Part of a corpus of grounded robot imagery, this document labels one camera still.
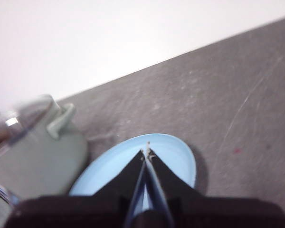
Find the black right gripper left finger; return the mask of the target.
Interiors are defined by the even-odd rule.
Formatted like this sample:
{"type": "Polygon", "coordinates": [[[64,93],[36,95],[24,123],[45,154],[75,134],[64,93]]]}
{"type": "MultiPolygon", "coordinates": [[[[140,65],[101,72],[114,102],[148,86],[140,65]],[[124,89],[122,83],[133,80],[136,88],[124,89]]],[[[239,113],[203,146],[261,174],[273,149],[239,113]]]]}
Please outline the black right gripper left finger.
{"type": "Polygon", "coordinates": [[[144,154],[139,150],[122,171],[105,184],[93,196],[94,214],[125,214],[144,162],[144,154]]]}

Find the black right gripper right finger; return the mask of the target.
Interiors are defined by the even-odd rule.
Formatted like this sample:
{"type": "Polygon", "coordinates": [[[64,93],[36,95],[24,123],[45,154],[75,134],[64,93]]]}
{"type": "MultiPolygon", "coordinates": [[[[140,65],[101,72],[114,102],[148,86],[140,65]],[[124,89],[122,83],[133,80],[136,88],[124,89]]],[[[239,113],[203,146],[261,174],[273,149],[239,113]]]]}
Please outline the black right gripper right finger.
{"type": "Polygon", "coordinates": [[[179,178],[161,158],[151,149],[148,160],[154,168],[155,174],[168,201],[193,200],[204,196],[179,178]]]}

